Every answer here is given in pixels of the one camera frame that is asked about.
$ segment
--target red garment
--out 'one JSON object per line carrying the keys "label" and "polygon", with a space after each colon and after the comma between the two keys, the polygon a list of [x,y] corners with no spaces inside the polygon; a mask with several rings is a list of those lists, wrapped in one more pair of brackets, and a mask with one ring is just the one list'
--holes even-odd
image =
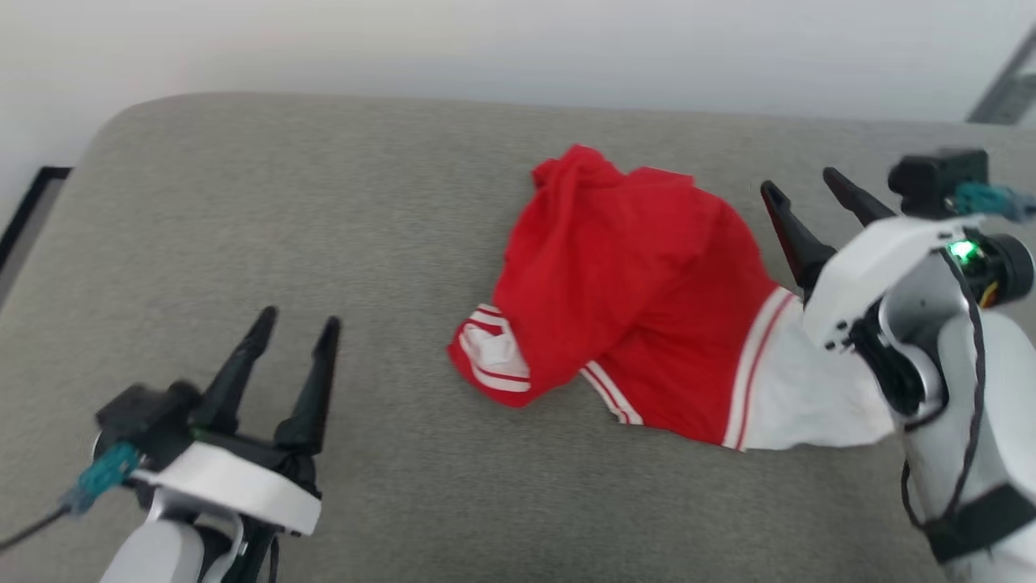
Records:
{"label": "red garment", "polygon": [[767,274],[744,221],[691,176],[624,175],[585,146],[533,176],[494,307],[449,347],[458,371],[512,407],[582,373],[622,422],[752,446],[754,377],[801,304]]}

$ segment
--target white wall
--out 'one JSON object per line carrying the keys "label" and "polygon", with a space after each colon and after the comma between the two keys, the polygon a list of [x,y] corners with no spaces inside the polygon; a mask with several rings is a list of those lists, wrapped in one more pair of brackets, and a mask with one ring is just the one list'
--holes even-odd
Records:
{"label": "white wall", "polygon": [[1036,0],[0,0],[0,216],[26,168],[173,93],[953,121],[1034,20]]}

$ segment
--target white stripe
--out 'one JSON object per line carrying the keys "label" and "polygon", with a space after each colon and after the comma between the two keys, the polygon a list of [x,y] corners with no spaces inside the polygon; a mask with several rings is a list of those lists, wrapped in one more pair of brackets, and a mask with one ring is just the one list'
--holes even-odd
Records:
{"label": "white stripe", "polygon": [[596,375],[597,378],[601,380],[601,383],[604,385],[605,390],[608,391],[608,395],[611,396],[611,399],[615,400],[615,406],[618,407],[618,409],[623,413],[625,413],[626,416],[629,418],[630,425],[632,426],[644,425],[644,420],[640,417],[640,414],[637,413],[635,409],[633,409],[633,406],[630,405],[630,402],[626,401],[626,396],[623,395],[623,391],[618,390],[618,387],[615,386],[615,383],[611,380],[611,377],[608,377],[608,374],[604,372],[604,369],[601,369],[600,365],[592,360],[586,363],[586,369],[588,369],[591,373]]}
{"label": "white stripe", "polygon": [[485,387],[490,389],[496,389],[498,391],[508,391],[511,393],[523,393],[528,391],[529,384],[524,381],[511,381],[510,379],[499,379],[497,377],[490,377],[482,372],[474,363],[474,359],[471,358],[471,347],[467,344],[467,340],[464,336],[460,336],[460,348],[464,351],[464,355],[467,356],[467,362],[471,366],[471,374],[474,375],[474,379]]}
{"label": "white stripe", "polygon": [[478,322],[479,324],[485,324],[488,326],[499,326],[502,328],[508,325],[508,321],[506,319],[495,316],[489,316],[488,314],[479,312],[467,317],[467,319]]}
{"label": "white stripe", "polygon": [[615,406],[611,404],[611,400],[608,399],[608,392],[604,390],[604,387],[601,386],[601,383],[597,382],[597,378],[594,377],[594,374],[591,373],[589,371],[586,371],[586,369],[580,369],[579,374],[583,376],[583,379],[589,381],[591,386],[594,387],[594,390],[596,390],[599,396],[601,396],[601,399],[604,401],[604,405],[608,407],[608,411],[611,411],[612,415],[618,417],[618,422],[625,424],[626,418],[623,417],[623,413],[617,409],[615,409]]}
{"label": "white stripe", "polygon": [[748,330],[745,345],[741,349],[741,358],[738,360],[738,374],[733,378],[733,396],[730,398],[730,415],[726,420],[726,434],[723,437],[723,447],[737,447],[738,438],[741,437],[741,424],[745,418],[745,403],[748,393],[748,377],[752,373],[752,363],[755,362],[755,355],[762,350],[762,337],[766,334],[770,321],[774,318],[774,313],[780,307],[781,301],[790,294],[790,291],[783,287],[774,289],[773,294],[767,298],[755,316],[755,322]]}

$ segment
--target red and white shirt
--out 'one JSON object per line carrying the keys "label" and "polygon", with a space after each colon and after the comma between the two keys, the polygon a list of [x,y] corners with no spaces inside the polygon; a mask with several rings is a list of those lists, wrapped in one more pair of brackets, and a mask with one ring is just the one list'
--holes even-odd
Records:
{"label": "red and white shirt", "polygon": [[523,407],[581,374],[620,422],[737,449],[892,431],[866,366],[806,341],[801,301],[691,176],[626,175],[578,145],[533,174],[493,305],[449,347],[488,397]]}

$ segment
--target black cable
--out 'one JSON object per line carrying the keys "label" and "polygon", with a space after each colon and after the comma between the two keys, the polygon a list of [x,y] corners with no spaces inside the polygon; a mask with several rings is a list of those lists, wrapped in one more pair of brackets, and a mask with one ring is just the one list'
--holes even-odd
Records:
{"label": "black cable", "polygon": [[12,536],[5,538],[4,541],[0,541],[0,554],[6,553],[11,547],[19,545],[26,538],[54,524],[58,521],[58,519],[67,515],[69,512],[71,512],[71,508],[68,506],[61,506],[57,511],[54,511],[42,519],[18,531]]}
{"label": "black cable", "polygon": [[269,542],[269,583],[277,583],[277,567],[281,563],[281,543],[277,536]]}
{"label": "black cable", "polygon": [[[982,416],[985,413],[985,338],[982,336],[982,320],[979,317],[978,302],[975,301],[975,296],[971,293],[971,286],[968,284],[963,272],[957,266],[956,261],[950,257],[945,249],[940,252],[940,255],[942,255],[943,260],[949,265],[950,272],[953,273],[954,279],[957,280],[957,285],[960,286],[960,293],[963,294],[965,299],[968,301],[968,320],[971,321],[972,338],[975,346],[975,403],[973,405],[971,422],[968,427],[968,445],[965,446],[965,457],[960,465],[960,473],[957,475],[956,484],[953,485],[953,493],[950,495],[949,503],[946,504],[946,509],[934,521],[949,520],[960,504],[960,495],[963,492],[965,484],[968,482],[968,476],[971,474],[972,465],[975,463],[975,454],[978,450],[978,433],[982,427]],[[906,509],[906,516],[910,518],[911,524],[916,528],[923,528],[925,525],[918,520],[910,503],[910,491],[906,486],[910,473],[910,463],[903,462],[903,470],[899,478],[903,507]]]}

